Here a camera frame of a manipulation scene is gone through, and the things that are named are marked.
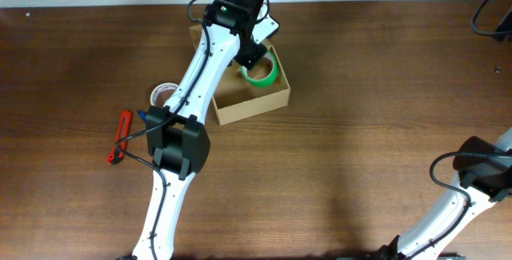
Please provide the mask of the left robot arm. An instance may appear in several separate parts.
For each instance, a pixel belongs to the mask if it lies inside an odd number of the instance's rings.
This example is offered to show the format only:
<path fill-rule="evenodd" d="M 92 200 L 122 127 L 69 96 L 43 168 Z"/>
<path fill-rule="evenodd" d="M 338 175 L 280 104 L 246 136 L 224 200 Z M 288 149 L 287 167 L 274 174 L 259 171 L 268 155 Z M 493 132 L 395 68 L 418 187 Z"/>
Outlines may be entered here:
<path fill-rule="evenodd" d="M 143 231 L 129 259 L 172 257 L 183 199 L 210 152 L 208 107 L 232 62 L 250 70 L 263 59 L 263 40 L 278 31 L 269 12 L 269 0 L 213 0 L 207 5 L 201 18 L 191 19 L 200 25 L 201 38 L 176 90 L 163 106 L 145 112 L 144 130 L 114 144 L 114 163 L 130 157 L 125 145 L 141 136 L 152 157 L 140 161 L 152 169 L 154 182 Z"/>

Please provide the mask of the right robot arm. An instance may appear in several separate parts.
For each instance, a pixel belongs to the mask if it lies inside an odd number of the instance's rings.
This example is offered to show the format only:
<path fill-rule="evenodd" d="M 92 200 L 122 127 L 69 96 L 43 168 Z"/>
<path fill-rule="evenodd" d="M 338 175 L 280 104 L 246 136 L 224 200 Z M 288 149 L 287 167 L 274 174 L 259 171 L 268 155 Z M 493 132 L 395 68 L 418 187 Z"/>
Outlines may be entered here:
<path fill-rule="evenodd" d="M 451 182 L 435 176 L 440 161 L 453 158 Z M 430 165 L 430 178 L 446 189 L 426 216 L 403 235 L 382 246 L 375 259 L 444 259 L 442 252 L 473 219 L 511 196 L 511 131 L 494 144 L 477 136 L 458 150 L 437 157 Z"/>

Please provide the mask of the beige masking tape roll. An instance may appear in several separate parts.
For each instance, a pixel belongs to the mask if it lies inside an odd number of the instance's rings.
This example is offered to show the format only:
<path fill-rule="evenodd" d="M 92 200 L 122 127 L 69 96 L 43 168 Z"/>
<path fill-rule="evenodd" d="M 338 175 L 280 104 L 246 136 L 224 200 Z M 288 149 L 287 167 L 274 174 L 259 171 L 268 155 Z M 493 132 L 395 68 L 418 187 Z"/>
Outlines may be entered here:
<path fill-rule="evenodd" d="M 150 104 L 156 107 L 163 107 L 165 102 L 173 95 L 178 85 L 172 82 L 165 82 L 156 86 L 150 94 Z"/>

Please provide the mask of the brown cardboard box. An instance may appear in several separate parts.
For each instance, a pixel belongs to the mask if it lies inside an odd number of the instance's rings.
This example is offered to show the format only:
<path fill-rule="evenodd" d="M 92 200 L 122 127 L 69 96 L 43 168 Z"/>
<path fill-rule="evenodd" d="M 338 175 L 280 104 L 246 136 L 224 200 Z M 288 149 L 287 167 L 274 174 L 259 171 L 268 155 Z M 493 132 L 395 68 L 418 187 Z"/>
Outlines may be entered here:
<path fill-rule="evenodd" d="M 262 42 L 275 56 L 278 75 L 267 87 L 252 86 L 244 77 L 240 65 L 232 62 L 221 77 L 214 92 L 212 105 L 220 126 L 240 121 L 287 106 L 290 84 L 271 39 Z"/>

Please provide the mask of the green tape roll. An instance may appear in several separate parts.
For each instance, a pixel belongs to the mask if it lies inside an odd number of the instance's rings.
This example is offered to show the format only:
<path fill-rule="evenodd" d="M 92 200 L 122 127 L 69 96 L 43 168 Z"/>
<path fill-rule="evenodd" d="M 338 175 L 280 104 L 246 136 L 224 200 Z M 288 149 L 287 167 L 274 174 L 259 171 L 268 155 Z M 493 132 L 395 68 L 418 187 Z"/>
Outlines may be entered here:
<path fill-rule="evenodd" d="M 268 51 L 264 55 L 264 58 L 271 61 L 271 64 L 272 64 L 271 71 L 264 78 L 260 78 L 260 79 L 252 78 L 248 75 L 249 70 L 247 68 L 245 68 L 244 66 L 240 67 L 240 71 L 241 71 L 244 79 L 247 80 L 248 83 L 251 84 L 252 86 L 255 86 L 258 88 L 268 87 L 268 86 L 272 85 L 278 77 L 278 62 L 277 62 L 275 55 L 272 52 Z"/>

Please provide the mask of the orange utility knife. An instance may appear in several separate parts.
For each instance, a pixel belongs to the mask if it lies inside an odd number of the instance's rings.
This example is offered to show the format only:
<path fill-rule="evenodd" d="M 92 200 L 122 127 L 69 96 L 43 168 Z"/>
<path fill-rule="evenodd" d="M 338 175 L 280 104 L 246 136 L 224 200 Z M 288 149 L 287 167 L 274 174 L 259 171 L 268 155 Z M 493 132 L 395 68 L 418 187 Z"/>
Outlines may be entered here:
<path fill-rule="evenodd" d="M 115 141 L 118 142 L 121 138 L 125 138 L 130 133 L 131 123 L 132 123 L 133 114 L 130 110 L 123 110 L 121 112 L 119 122 L 118 122 L 118 129 L 116 133 L 116 139 Z M 119 147 L 117 144 L 114 144 L 113 149 L 111 152 L 109 152 L 106 160 L 107 163 L 110 165 L 115 165 L 120 163 L 121 160 L 124 159 L 125 154 L 124 150 L 127 148 L 127 142 L 121 142 L 119 144 Z"/>

